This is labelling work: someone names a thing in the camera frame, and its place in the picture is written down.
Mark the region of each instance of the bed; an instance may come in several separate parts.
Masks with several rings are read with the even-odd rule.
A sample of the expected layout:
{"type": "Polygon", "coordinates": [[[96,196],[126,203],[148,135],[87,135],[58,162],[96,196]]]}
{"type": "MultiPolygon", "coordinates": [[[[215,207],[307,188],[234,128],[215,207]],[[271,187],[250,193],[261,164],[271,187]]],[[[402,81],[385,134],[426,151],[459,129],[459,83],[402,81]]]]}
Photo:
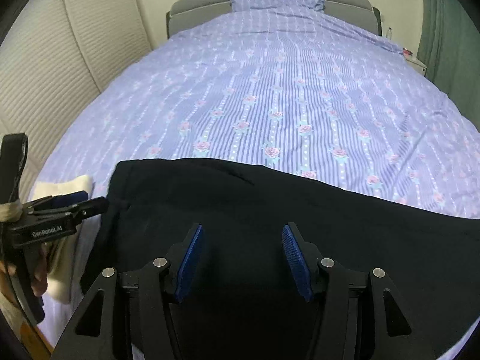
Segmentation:
{"type": "MultiPolygon", "coordinates": [[[[80,114],[38,180],[89,174],[101,196],[118,161],[210,157],[480,218],[479,133],[378,36],[377,16],[368,0],[325,0],[324,11],[180,0],[170,40],[80,114]]],[[[97,229],[93,219],[80,234],[72,303],[45,297],[40,327],[53,344],[81,299],[97,229]]]]}

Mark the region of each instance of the upholstered headboard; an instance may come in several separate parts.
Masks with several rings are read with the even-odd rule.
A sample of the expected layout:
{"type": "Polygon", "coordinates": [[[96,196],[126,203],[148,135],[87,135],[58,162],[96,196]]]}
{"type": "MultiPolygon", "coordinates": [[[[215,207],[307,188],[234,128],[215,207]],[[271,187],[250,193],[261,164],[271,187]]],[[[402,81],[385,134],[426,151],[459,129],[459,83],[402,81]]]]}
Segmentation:
{"type": "MultiPolygon", "coordinates": [[[[327,15],[381,35],[380,14],[376,11],[377,14],[368,0],[325,0],[327,15]]],[[[228,12],[231,12],[229,0],[179,0],[166,14],[168,37],[228,12]]]]}

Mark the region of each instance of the screw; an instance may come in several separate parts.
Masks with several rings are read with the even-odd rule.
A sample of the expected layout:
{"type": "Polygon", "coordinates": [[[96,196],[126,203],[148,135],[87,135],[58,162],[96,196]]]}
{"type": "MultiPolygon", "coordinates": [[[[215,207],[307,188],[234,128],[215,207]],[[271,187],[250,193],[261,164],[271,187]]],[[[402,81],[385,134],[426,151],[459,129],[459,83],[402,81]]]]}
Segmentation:
{"type": "Polygon", "coordinates": [[[375,268],[373,274],[378,278],[383,278],[385,276],[385,271],[382,268],[375,268]]]}
{"type": "Polygon", "coordinates": [[[164,266],[166,263],[167,261],[163,257],[158,257],[157,259],[153,260],[153,265],[155,265],[158,268],[160,268],[161,266],[164,266]]]}
{"type": "Polygon", "coordinates": [[[103,275],[104,278],[109,278],[109,277],[112,276],[114,273],[115,273],[115,269],[113,269],[113,268],[105,268],[105,269],[102,271],[102,275],[103,275]]]}
{"type": "Polygon", "coordinates": [[[322,259],[321,263],[325,268],[331,268],[335,265],[335,261],[330,258],[322,259]]]}

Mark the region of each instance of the white cloth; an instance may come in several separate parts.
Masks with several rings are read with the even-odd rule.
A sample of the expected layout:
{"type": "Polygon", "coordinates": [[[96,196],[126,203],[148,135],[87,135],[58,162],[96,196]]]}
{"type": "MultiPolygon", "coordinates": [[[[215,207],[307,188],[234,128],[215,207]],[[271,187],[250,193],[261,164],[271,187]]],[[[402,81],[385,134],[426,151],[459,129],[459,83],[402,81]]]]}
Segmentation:
{"type": "MultiPolygon", "coordinates": [[[[32,199],[46,196],[67,195],[69,193],[85,191],[91,196],[93,180],[90,176],[79,176],[66,183],[54,184],[38,182],[34,187],[32,199]]],[[[81,225],[77,232],[69,237],[62,238],[50,244],[47,275],[48,288],[46,292],[60,303],[68,304],[71,299],[71,276],[74,266],[75,246],[81,225]]]]}

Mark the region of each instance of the purple pillowcase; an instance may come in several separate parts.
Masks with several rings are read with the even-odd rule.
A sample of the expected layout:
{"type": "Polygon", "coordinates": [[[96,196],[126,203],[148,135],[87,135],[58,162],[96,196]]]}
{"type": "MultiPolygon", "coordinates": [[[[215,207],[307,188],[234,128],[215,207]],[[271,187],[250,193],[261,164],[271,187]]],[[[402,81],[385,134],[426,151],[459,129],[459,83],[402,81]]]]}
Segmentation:
{"type": "Polygon", "coordinates": [[[325,0],[230,0],[233,12],[278,7],[306,7],[323,12],[325,0]]]}

